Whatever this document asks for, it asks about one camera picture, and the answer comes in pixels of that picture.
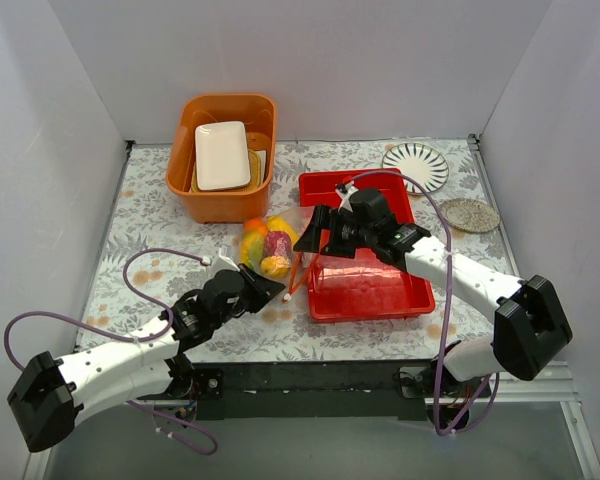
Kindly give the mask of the dark red round fruit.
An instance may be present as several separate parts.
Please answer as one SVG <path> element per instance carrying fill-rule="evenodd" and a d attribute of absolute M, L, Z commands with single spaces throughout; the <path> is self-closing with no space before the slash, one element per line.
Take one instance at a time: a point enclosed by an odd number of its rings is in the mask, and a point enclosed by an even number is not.
<path fill-rule="evenodd" d="M 292 243 L 284 232 L 268 232 L 263 242 L 263 256 L 282 255 L 290 257 Z"/>

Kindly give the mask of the clear zip top bag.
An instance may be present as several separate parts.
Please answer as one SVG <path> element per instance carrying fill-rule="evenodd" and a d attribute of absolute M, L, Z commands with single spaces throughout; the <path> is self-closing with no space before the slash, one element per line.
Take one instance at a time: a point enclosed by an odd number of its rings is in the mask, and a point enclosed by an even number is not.
<path fill-rule="evenodd" d="M 252 218 L 243 223 L 237 255 L 261 276 L 287 287 L 282 301 L 288 303 L 308 281 L 309 268 L 317 257 L 298 253 L 294 246 L 309 225 L 312 207 L 291 207 L 282 213 Z"/>

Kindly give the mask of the green yellow papaya toy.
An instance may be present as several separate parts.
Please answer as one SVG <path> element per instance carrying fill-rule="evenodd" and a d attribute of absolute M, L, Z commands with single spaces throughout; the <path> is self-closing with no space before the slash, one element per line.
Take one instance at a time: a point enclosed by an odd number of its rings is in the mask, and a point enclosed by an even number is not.
<path fill-rule="evenodd" d="M 251 269 L 257 269 L 263 255 L 265 234 L 259 231 L 245 232 L 241 237 L 240 262 Z"/>

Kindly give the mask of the yellow elongated mango toy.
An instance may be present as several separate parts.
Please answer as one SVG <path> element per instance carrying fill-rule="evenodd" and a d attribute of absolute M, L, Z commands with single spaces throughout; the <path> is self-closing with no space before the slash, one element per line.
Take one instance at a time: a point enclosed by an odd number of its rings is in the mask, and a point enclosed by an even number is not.
<path fill-rule="evenodd" d="M 266 220 L 266 227 L 270 232 L 284 232 L 286 233 L 292 244 L 295 244 L 298 240 L 298 234 L 295 229 L 281 216 L 271 216 Z"/>

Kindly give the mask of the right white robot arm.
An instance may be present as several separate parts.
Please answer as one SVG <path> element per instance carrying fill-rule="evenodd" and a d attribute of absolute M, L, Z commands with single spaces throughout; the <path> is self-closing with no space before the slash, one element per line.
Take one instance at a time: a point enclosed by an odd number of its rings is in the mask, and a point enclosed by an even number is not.
<path fill-rule="evenodd" d="M 367 248 L 388 266 L 451 288 L 453 296 L 492 320 L 491 335 L 439 355 L 432 383 L 440 395 L 455 397 L 469 380 L 501 372 L 531 381 L 571 342 L 564 309 L 546 278 L 524 280 L 452 253 L 425 228 L 399 222 L 377 189 L 340 186 L 338 194 L 339 207 L 314 207 L 295 251 L 352 258 Z"/>

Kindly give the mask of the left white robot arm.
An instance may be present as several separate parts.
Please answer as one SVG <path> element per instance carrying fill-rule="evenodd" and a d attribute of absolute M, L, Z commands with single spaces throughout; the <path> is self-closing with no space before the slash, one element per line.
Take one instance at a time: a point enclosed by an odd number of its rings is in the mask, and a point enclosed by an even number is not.
<path fill-rule="evenodd" d="M 223 269 L 120 341 L 59 358 L 34 356 L 7 397 L 28 450 L 47 450 L 82 421 L 129 400 L 206 396 L 208 382 L 187 351 L 228 321 L 259 312 L 284 289 L 245 265 Z"/>

